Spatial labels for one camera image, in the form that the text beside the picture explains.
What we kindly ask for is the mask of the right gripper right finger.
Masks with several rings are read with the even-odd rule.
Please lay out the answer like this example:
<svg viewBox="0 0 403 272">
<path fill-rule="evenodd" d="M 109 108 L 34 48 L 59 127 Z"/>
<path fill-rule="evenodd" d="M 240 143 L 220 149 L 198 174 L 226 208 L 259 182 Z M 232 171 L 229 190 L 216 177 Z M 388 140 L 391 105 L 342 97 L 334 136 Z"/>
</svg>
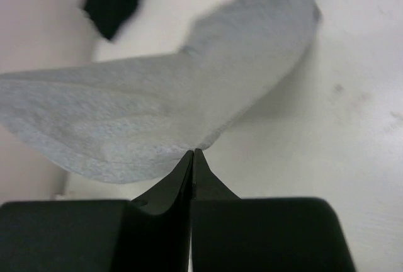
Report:
<svg viewBox="0 0 403 272">
<path fill-rule="evenodd" d="M 235 195 L 193 156 L 191 245 L 194 271 L 354 271 L 338 216 L 314 197 Z"/>
</svg>

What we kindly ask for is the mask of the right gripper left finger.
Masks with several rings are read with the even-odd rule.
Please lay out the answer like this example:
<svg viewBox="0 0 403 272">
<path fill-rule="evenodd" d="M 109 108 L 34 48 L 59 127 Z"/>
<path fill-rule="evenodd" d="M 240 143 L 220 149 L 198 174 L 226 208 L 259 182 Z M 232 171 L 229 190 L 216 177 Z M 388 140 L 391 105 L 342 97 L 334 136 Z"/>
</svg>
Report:
<svg viewBox="0 0 403 272">
<path fill-rule="evenodd" d="M 1 207 L 2 271 L 186 271 L 193 153 L 133 200 Z"/>
</svg>

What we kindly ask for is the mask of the grey tank top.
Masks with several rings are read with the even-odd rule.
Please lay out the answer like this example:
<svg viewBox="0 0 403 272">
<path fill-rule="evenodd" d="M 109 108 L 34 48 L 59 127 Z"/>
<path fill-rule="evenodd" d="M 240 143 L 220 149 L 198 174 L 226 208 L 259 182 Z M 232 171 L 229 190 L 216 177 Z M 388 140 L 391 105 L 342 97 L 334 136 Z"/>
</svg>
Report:
<svg viewBox="0 0 403 272">
<path fill-rule="evenodd" d="M 175 53 L 1 75 L 1 124 L 62 169 L 126 184 L 209 148 L 310 47 L 315 0 L 232 0 Z"/>
</svg>

